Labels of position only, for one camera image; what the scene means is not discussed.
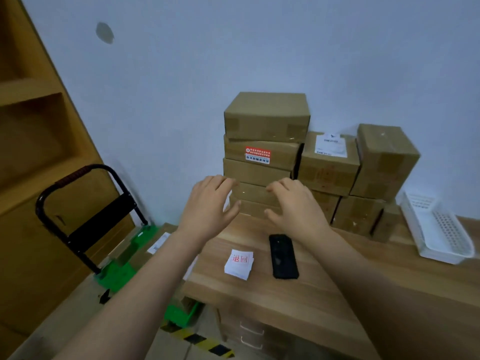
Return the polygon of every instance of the black phone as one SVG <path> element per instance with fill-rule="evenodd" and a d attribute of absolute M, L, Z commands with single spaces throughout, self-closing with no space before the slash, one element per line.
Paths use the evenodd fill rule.
<path fill-rule="evenodd" d="M 299 271 L 290 237 L 270 235 L 270 253 L 272 254 L 273 276 L 277 279 L 298 279 Z"/>

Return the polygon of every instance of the perforated basket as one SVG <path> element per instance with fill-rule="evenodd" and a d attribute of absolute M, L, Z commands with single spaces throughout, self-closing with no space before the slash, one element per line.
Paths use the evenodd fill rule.
<path fill-rule="evenodd" d="M 469 235 L 440 199 L 405 192 L 400 207 L 420 256 L 459 264 L 475 255 Z"/>

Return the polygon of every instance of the forearm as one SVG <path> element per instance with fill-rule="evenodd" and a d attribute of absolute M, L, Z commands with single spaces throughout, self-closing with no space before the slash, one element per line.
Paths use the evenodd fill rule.
<path fill-rule="evenodd" d="M 202 244 L 172 234 L 105 308 L 57 355 L 59 359 L 143 359 L 165 309 Z"/>
<path fill-rule="evenodd" d="M 465 349 L 339 234 L 310 251 L 344 295 L 383 359 L 466 359 Z"/>

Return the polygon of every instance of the striped floor tape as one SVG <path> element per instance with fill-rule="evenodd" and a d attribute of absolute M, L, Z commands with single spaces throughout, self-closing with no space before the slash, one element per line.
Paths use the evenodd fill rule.
<path fill-rule="evenodd" d="M 212 354 L 219 356 L 221 358 L 234 358 L 235 354 L 231 348 L 228 348 L 219 343 L 218 340 L 213 338 L 206 338 L 199 334 L 192 332 L 188 328 L 182 328 L 177 326 L 171 321 L 165 322 L 160 327 L 163 331 L 168 332 L 172 336 L 180 340 L 188 341 L 190 344 L 211 352 Z"/>

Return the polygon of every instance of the gray spot on wall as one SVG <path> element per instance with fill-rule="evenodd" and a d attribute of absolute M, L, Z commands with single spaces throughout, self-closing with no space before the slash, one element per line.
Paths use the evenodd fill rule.
<path fill-rule="evenodd" d="M 108 26 L 106 23 L 99 22 L 96 25 L 95 33 L 101 41 L 107 44 L 113 43 L 113 31 L 111 30 L 110 26 Z"/>

